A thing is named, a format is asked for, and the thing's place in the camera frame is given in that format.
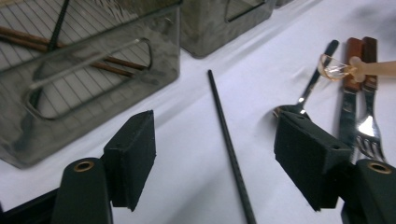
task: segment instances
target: white tablecloth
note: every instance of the white tablecloth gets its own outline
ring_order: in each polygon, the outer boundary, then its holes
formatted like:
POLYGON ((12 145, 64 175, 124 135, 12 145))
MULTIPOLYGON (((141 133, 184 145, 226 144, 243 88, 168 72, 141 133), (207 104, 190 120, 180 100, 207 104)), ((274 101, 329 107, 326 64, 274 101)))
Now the white tablecloth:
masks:
MULTIPOLYGON (((58 188, 67 164, 100 157, 129 117, 153 109, 157 158, 135 211, 114 208, 115 223, 245 223, 206 75, 212 69, 258 223, 342 223, 342 200, 336 209, 314 212, 275 160, 272 110, 297 103, 332 39, 341 43, 334 54, 340 60, 348 38, 370 36, 378 40, 378 60, 395 61, 395 9, 389 0, 294 0, 204 59, 182 50, 174 83, 33 168, 0 161, 0 202, 9 210, 58 188)), ((378 82, 375 115, 385 154, 396 165, 396 78, 378 82)), ((334 136, 341 93, 341 82, 321 77, 305 105, 334 136)))

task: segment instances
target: wooden handle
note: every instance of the wooden handle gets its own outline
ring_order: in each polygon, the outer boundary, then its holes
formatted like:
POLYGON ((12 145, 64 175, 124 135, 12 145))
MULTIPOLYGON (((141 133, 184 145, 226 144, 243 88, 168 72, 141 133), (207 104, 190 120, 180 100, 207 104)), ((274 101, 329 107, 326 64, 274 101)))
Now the wooden handle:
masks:
MULTIPOLYGON (((377 62, 377 41, 371 37, 363 38, 363 54, 361 60, 365 63, 376 63, 377 62)), ((373 88, 376 90, 377 88, 377 76, 366 76, 366 79, 363 83, 364 86, 373 88)))
MULTIPOLYGON (((349 64, 349 59, 351 57, 360 57, 362 55, 362 46, 363 42, 357 38, 350 37, 346 42, 346 64, 349 64)), ((349 75, 344 78, 344 88, 353 90, 353 91, 360 91, 361 84, 353 78, 352 75, 349 75)))

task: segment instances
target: brown chopstick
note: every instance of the brown chopstick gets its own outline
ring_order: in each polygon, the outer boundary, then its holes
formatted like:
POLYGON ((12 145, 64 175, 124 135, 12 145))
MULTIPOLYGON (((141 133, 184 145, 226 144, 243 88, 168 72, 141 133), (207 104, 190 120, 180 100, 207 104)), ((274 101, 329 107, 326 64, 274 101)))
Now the brown chopstick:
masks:
MULTIPOLYGON (((47 47, 45 47, 45 51, 44 51, 42 49, 42 47, 39 47, 38 45, 47 46, 50 42, 47 38, 36 36, 36 35, 26 34, 24 32, 12 30, 12 29, 9 29, 9 28, 3 27, 3 26, 0 26, 0 35, 3 35, 2 38, 3 39, 6 38, 8 42, 18 44, 20 46, 30 48, 30 49, 36 49, 41 52, 46 52, 47 47)), ((64 48, 64 47, 66 47, 66 45, 62 44, 62 43, 57 43, 57 47, 64 48)), ((137 70, 144 70, 145 68, 147 68, 144 65, 141 65, 138 63, 127 62, 127 61, 117 59, 114 57, 106 57, 106 58, 104 58, 104 60, 109 63, 114 63, 114 64, 122 65, 125 67, 137 69, 137 70)))
MULTIPOLYGON (((26 40, 21 40, 21 39, 15 38, 15 37, 0 35, 0 40, 7 41, 12 44, 20 45, 22 47, 26 47, 29 49, 35 49, 40 52, 47 52, 47 47, 44 45, 32 43, 32 42, 29 42, 26 40)), ((125 77, 132 77, 134 75, 134 73, 127 72, 125 70, 109 66, 105 63, 91 63, 90 66, 98 68, 98 69, 106 70, 108 72, 112 72, 112 73, 115 73, 115 74, 118 74, 121 76, 125 76, 125 77)))

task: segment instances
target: black rod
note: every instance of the black rod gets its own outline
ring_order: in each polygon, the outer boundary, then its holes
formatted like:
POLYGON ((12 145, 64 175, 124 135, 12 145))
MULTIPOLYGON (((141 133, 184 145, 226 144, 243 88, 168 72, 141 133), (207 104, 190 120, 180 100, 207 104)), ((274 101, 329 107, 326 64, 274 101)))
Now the black rod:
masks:
POLYGON ((236 186, 238 188, 239 198, 241 199, 242 206, 244 208, 245 218, 247 220, 247 224, 255 224, 256 218, 254 217, 253 209, 251 207, 250 200, 248 198, 248 191, 247 188, 245 187, 245 182, 242 177, 241 170, 239 169, 238 160, 236 158, 235 151, 233 150, 233 142, 231 141, 231 136, 230 133, 228 132, 227 123, 225 121, 224 113, 221 108, 221 102, 219 99, 218 90, 216 88, 215 79, 213 78, 212 70, 209 70, 207 74, 209 75, 210 87, 212 88, 213 97, 216 103, 216 109, 218 110, 221 129, 223 132, 228 155, 230 157, 231 166, 233 168, 233 177, 235 178, 236 186))

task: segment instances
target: fork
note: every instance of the fork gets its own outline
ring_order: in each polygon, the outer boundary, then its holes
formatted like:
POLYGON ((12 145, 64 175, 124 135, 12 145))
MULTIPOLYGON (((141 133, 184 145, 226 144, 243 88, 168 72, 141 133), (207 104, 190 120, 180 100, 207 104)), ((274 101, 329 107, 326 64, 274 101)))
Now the fork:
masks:
MULTIPOLYGON (((363 38, 363 60, 366 63, 376 63, 376 39, 363 38)), ((366 76, 362 85, 366 103, 366 115, 357 122, 356 140, 359 151, 368 158, 387 162, 382 151, 381 133, 374 116, 375 92, 377 77, 366 76)))
POLYGON ((375 90, 363 86, 366 115, 358 121, 356 130, 357 147, 368 158, 387 162, 381 146, 381 133, 374 117, 375 90))

